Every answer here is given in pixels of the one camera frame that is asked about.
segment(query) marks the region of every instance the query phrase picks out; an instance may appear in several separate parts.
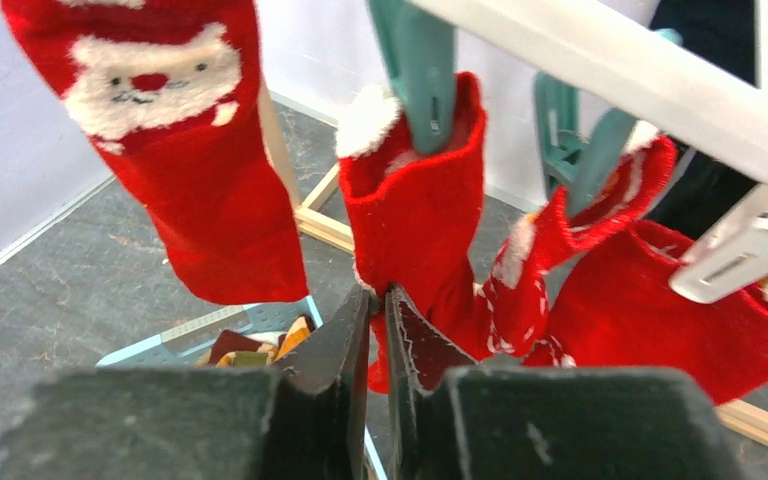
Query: santa's nose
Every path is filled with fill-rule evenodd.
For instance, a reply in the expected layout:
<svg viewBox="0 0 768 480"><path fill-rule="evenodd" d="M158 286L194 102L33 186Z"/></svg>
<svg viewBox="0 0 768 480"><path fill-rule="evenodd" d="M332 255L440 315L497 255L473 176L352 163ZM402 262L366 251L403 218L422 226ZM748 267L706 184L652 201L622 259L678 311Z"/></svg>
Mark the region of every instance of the santa's nose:
<svg viewBox="0 0 768 480"><path fill-rule="evenodd" d="M137 90L143 92L153 92L160 90L169 81L169 77L162 73L150 73L148 75L137 75L131 77L131 85Z"/></svg>

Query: black cloth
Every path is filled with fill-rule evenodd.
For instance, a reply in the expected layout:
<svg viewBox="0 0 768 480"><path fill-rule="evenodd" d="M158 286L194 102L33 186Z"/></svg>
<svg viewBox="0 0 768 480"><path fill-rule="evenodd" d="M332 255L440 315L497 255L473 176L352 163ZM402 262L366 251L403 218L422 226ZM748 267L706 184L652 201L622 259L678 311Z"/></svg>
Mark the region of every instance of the black cloth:
<svg viewBox="0 0 768 480"><path fill-rule="evenodd" d="M650 28L676 30L685 49L756 85L754 0L661 0ZM754 180L698 152L648 218L697 239L753 186Z"/></svg>

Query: white wall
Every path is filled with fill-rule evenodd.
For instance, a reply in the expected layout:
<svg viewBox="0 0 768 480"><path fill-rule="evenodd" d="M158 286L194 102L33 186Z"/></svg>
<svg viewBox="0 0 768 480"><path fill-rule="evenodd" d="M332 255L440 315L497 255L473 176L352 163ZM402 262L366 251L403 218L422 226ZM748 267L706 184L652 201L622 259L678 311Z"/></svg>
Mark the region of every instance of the white wall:
<svg viewBox="0 0 768 480"><path fill-rule="evenodd" d="M602 1L645 23L658 3ZM272 91L335 117L363 85L386 82L365 1L258 3L264 69ZM488 193L520 207L525 202L542 203L531 101L536 70L464 32L459 35L458 48L458 68L480 76L490 115L485 156ZM582 103L582 125L589 129L605 105L593 98L583 98Z"/></svg>
<svg viewBox="0 0 768 480"><path fill-rule="evenodd" d="M107 175L0 17L0 251Z"/></svg>

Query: laundry basket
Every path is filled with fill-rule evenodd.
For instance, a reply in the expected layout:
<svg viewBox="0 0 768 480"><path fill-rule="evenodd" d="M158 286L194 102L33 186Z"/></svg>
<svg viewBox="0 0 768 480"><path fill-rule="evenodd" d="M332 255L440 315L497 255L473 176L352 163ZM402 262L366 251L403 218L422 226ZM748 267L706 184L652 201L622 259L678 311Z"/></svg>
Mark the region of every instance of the laundry basket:
<svg viewBox="0 0 768 480"><path fill-rule="evenodd" d="M106 355L96 366L151 368L193 365L213 345L222 330L234 330L274 342L278 334L289 330L299 315L307 315L317 327L322 325L322 317L310 296L294 303L225 307ZM364 435L364 446L370 476L386 480L369 429Z"/></svg>

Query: gray floor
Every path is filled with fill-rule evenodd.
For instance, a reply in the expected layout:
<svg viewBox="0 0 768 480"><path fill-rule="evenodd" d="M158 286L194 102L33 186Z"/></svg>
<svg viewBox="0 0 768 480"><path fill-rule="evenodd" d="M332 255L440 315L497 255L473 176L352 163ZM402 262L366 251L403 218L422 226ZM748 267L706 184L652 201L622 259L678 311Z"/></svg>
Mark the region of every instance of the gray floor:
<svg viewBox="0 0 768 480"><path fill-rule="evenodd" d="M279 107L303 194L333 165L333 131ZM345 220L339 193L322 209ZM470 258L487 275L499 242L520 212L487 199ZM302 236L309 283L323 317L354 282L351 257ZM92 366L101 357L216 309L190 295L164 262L148 219L111 184L0 267L0 430L3 412L40 376ZM768 409L768 387L751 402ZM389 458L383 397L372 395L370 427ZM768 479L768 449L729 434L748 478Z"/></svg>

